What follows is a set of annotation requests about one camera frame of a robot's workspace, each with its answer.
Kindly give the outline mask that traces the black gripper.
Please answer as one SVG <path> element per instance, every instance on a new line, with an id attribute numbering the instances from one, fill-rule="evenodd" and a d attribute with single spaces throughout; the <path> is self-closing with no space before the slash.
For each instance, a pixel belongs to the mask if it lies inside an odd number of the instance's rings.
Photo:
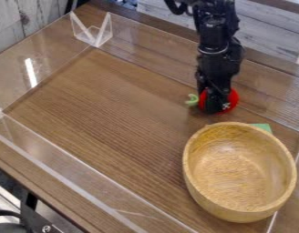
<path id="1" fill-rule="evenodd" d="M 239 40 L 232 37 L 222 53 L 200 53 L 197 56 L 197 92 L 207 87 L 204 111 L 207 114 L 223 113 L 231 108 L 230 94 L 222 93 L 231 89 L 231 79 L 239 73 L 244 56 L 244 48 Z"/>

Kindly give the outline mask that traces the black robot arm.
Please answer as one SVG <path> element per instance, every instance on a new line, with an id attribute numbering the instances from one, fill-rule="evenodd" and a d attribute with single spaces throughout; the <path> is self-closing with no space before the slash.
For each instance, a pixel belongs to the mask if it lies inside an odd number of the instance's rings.
<path id="1" fill-rule="evenodd" d="M 238 75 L 244 48 L 235 33 L 239 30 L 235 0 L 164 0 L 175 15 L 193 18 L 197 43 L 197 107 L 207 114 L 223 114 L 238 105 L 231 87 Z"/>

